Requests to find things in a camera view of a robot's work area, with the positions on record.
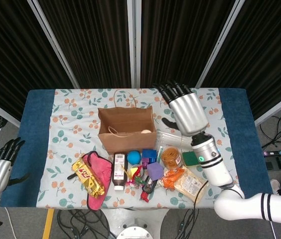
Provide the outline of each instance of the bottle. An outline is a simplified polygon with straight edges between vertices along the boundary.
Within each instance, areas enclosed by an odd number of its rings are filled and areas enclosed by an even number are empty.
[[[128,167],[126,154],[115,153],[113,165],[112,182],[114,183],[114,190],[124,190],[124,186],[127,181],[125,171],[127,171]]]
[[[151,178],[149,176],[147,176],[147,178],[145,180],[145,185],[142,187],[142,193],[140,195],[140,198],[143,199],[145,202],[147,202],[147,203],[149,202],[147,197],[154,190],[156,183],[157,183],[157,180],[152,181]]]

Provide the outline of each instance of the shoe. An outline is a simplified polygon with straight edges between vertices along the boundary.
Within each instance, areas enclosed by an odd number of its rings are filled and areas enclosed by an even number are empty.
[[[272,179],[270,180],[270,184],[274,195],[281,195],[280,182],[277,179]]]

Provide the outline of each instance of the blue ball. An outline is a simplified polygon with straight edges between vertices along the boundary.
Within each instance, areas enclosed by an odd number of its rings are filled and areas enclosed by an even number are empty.
[[[131,164],[139,164],[141,161],[141,154],[138,151],[131,151],[127,154],[127,161]]]

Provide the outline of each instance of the black curtain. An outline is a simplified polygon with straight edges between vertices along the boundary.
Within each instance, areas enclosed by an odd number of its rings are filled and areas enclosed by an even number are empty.
[[[255,119],[281,101],[281,1],[244,3],[202,86],[247,89]]]
[[[0,0],[0,107],[20,120],[29,90],[72,87],[27,1]]]
[[[234,0],[142,0],[141,87],[195,86]]]
[[[126,0],[40,0],[81,88],[131,87]]]

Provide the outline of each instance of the green sponge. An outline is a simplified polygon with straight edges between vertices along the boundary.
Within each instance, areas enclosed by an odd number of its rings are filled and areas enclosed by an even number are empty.
[[[184,152],[182,153],[182,158],[184,160],[184,164],[187,167],[198,165],[198,159],[194,152]]]

